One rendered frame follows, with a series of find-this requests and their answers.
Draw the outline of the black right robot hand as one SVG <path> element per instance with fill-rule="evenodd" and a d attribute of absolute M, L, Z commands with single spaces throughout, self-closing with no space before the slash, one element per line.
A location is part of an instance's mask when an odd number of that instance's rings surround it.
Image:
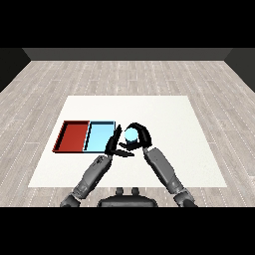
<path fill-rule="evenodd" d="M 126 148 L 127 150 L 134 150 L 137 148 L 148 148 L 152 146 L 151 136 L 149 131 L 145 126 L 139 123 L 131 123 L 127 128 L 135 128 L 138 133 L 137 142 L 133 144 L 127 144 L 126 142 L 120 142 L 120 146 Z"/>

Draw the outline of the small blue can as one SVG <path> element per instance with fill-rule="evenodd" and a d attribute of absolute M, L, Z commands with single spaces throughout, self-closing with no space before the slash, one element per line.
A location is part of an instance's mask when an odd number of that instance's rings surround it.
<path fill-rule="evenodd" d="M 133 144 L 137 142 L 138 133 L 133 127 L 127 128 L 125 131 L 125 139 L 127 144 Z"/>

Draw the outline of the red shallow open box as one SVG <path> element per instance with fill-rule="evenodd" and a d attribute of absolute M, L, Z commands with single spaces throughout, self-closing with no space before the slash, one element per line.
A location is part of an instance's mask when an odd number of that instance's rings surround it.
<path fill-rule="evenodd" d="M 53 147 L 53 152 L 82 153 L 89 123 L 89 121 L 64 121 Z"/>

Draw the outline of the dark grey robot body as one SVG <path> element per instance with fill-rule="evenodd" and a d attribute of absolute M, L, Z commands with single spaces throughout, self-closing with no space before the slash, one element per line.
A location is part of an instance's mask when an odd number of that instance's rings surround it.
<path fill-rule="evenodd" d="M 124 195 L 124 189 L 118 187 L 116 194 L 101 199 L 98 207 L 157 207 L 157 203 L 152 198 L 141 196 L 137 187 L 131 189 L 131 195 Z"/>

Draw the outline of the light blue shallow open box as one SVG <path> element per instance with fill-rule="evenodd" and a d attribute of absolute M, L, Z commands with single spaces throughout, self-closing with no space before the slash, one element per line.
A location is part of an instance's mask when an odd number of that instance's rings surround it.
<path fill-rule="evenodd" d="M 114 121 L 91 121 L 84 142 L 84 153 L 104 153 L 110 137 L 114 134 Z"/>

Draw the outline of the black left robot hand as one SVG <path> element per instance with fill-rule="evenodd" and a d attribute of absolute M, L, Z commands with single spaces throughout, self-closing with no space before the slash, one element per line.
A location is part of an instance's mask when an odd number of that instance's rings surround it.
<path fill-rule="evenodd" d="M 113 156 L 113 155 L 118 155 L 122 157 L 133 156 L 133 153 L 131 152 L 117 149 L 117 145 L 118 145 L 121 133 L 122 133 L 121 126 L 117 126 L 117 128 L 114 131 L 114 134 L 109 138 L 109 141 L 106 145 L 105 154 L 107 156 Z"/>

